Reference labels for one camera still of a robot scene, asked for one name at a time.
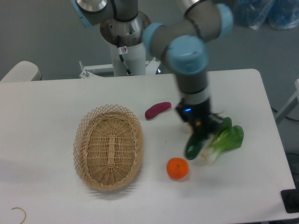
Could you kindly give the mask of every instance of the green leafy vegetable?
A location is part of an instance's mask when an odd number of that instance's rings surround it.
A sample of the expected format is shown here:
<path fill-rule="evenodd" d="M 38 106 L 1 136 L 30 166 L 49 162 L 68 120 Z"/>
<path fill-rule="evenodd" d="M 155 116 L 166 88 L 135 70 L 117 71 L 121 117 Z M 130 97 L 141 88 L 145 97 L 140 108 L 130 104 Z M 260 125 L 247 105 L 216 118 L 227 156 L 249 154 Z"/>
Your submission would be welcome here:
<path fill-rule="evenodd" d="M 215 136 L 200 152 L 200 156 L 208 162 L 215 161 L 225 151 L 241 147 L 244 131 L 240 126 L 227 127 L 218 137 Z"/>
<path fill-rule="evenodd" d="M 220 125 L 220 127 L 218 129 L 218 131 L 213 136 L 212 141 L 209 143 L 209 145 L 207 147 L 210 147 L 219 138 L 219 136 L 221 135 L 221 133 L 224 130 L 229 129 L 231 127 L 232 127 L 232 119 L 229 118 L 229 117 L 224 118 L 222 124 Z"/>
<path fill-rule="evenodd" d="M 195 128 L 185 148 L 185 156 L 187 159 L 194 160 L 197 157 L 206 143 L 206 136 L 207 134 L 202 126 Z"/>

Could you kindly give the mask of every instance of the white chair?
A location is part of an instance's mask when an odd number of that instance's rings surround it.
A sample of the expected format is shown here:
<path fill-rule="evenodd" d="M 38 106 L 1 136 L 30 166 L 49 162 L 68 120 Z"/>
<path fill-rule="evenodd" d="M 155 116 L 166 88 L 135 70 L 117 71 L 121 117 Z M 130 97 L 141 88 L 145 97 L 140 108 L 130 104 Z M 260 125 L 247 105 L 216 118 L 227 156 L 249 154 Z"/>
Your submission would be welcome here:
<path fill-rule="evenodd" d="M 288 101 L 282 106 L 275 116 L 275 121 L 277 124 L 279 124 L 281 120 L 285 118 L 299 102 L 299 79 L 295 81 L 295 85 L 297 91 L 294 92 L 294 94 L 288 99 Z"/>
<path fill-rule="evenodd" d="M 38 67 L 27 61 L 15 65 L 0 81 L 0 83 L 28 82 L 44 80 Z"/>

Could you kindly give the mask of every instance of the gray floor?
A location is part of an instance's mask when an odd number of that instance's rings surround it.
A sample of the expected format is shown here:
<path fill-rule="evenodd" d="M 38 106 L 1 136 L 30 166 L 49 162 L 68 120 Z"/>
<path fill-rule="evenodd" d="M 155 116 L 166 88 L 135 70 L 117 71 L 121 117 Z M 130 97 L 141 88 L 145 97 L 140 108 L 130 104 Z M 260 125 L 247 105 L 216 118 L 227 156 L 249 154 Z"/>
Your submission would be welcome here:
<path fill-rule="evenodd" d="M 152 22 L 172 24 L 182 18 L 173 0 L 140 0 L 139 8 Z M 0 21 L 0 79 L 23 60 L 35 63 L 45 79 L 77 78 L 79 60 L 84 65 L 111 63 L 99 26 L 83 28 L 68 0 L 0 1 Z M 299 28 L 276 31 L 265 24 L 255 31 L 236 25 L 227 36 L 209 42 L 207 51 L 209 70 L 260 71 L 276 109 L 295 91 Z M 299 109 L 290 116 L 299 119 Z M 299 153 L 299 124 L 283 120 L 278 129 L 285 151 Z"/>

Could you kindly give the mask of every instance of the blue joint cap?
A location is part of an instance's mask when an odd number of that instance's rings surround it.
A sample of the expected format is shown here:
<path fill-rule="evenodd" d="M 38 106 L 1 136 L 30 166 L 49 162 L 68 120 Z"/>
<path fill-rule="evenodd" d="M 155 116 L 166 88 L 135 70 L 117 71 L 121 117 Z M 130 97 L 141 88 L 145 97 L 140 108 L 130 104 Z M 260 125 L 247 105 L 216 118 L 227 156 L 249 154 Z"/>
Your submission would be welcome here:
<path fill-rule="evenodd" d="M 197 74 L 208 63 L 205 43 L 196 36 L 180 36 L 168 46 L 166 60 L 174 72 L 183 75 Z"/>
<path fill-rule="evenodd" d="M 160 22 L 152 23 L 148 27 L 146 27 L 145 31 L 143 32 L 142 42 L 145 45 L 145 48 L 149 53 L 151 53 L 151 51 L 150 51 L 151 41 L 155 34 L 155 31 L 159 28 L 159 26 L 163 26 L 163 25 L 164 24 L 162 24 Z"/>
<path fill-rule="evenodd" d="M 74 6 L 74 8 L 76 10 L 76 13 L 78 14 L 79 19 L 83 23 L 84 27 L 85 28 L 93 27 L 92 24 L 86 19 L 86 17 L 83 15 L 83 13 L 81 12 L 81 10 L 79 9 L 79 7 L 78 7 L 78 5 L 76 3 L 76 0 L 71 0 L 71 3 L 73 4 L 73 6 Z"/>
<path fill-rule="evenodd" d="M 219 36 L 223 36 L 231 31 L 234 25 L 234 17 L 230 8 L 224 4 L 217 4 L 221 17 L 221 32 Z"/>

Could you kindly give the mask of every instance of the thin wire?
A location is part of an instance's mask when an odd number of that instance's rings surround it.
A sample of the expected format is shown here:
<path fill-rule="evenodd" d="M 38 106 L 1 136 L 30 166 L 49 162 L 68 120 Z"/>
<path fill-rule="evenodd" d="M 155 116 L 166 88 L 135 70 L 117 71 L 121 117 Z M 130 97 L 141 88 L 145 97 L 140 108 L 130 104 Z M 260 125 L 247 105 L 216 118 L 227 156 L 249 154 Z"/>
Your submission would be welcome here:
<path fill-rule="evenodd" d="M 13 210 L 13 209 L 21 209 L 23 212 L 24 212 L 24 214 L 25 214 L 25 217 L 24 217 L 24 219 L 23 219 L 23 221 L 20 223 L 20 224 L 22 224 L 24 221 L 25 221 L 25 219 L 26 219 L 26 212 L 24 211 L 24 209 L 22 209 L 22 208 L 19 208 L 19 207 L 16 207 L 16 208 L 12 208 L 11 210 Z"/>
<path fill-rule="evenodd" d="M 278 111 L 276 110 L 276 109 L 274 109 L 273 107 L 271 107 L 271 109 L 275 112 L 275 113 L 277 113 Z M 291 120 L 291 121 L 296 121 L 296 122 L 299 122 L 299 120 L 297 120 L 297 119 L 294 119 L 294 118 L 290 118 L 290 117 L 288 117 L 288 116 L 286 116 L 285 117 L 285 119 L 287 119 L 287 120 Z"/>

